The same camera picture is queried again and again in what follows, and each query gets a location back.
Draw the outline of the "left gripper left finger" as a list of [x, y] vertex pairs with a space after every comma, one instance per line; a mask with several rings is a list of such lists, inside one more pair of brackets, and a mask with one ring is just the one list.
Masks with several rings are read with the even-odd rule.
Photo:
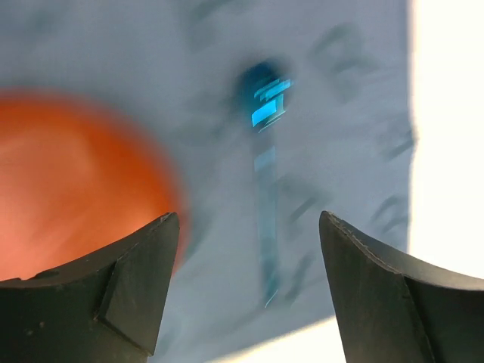
[[178, 245], [167, 213], [28, 280], [1, 284], [3, 362], [145, 362], [157, 345]]

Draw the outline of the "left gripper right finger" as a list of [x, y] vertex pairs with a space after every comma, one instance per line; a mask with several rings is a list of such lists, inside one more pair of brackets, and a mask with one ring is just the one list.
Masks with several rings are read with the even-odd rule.
[[333, 213], [321, 251], [347, 362], [481, 362], [483, 281], [417, 259]]

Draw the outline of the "red round plate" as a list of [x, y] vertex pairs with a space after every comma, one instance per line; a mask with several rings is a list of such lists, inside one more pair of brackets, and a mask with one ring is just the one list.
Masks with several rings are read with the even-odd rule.
[[1, 278], [28, 279], [107, 246], [164, 213], [190, 218], [171, 154], [123, 114], [42, 89], [1, 93]]

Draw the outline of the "blue letter-print placemat cloth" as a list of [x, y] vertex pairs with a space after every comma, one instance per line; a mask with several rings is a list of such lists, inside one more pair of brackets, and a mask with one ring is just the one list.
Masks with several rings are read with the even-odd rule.
[[[334, 313], [329, 210], [408, 248], [413, 151], [405, 1], [3, 1], [1, 84], [59, 88], [133, 116], [174, 156], [191, 214], [155, 362], [212, 362]], [[262, 305], [243, 71], [292, 86], [276, 146], [281, 290]]]

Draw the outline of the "blue plastic spoon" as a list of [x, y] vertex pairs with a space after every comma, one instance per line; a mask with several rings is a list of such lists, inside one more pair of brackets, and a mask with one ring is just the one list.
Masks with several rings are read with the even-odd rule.
[[271, 130], [286, 112], [285, 93], [292, 79], [273, 60], [242, 72], [237, 100], [250, 128], [256, 196], [256, 225], [262, 280], [262, 305], [269, 307], [281, 290], [278, 254], [278, 192], [275, 137]]

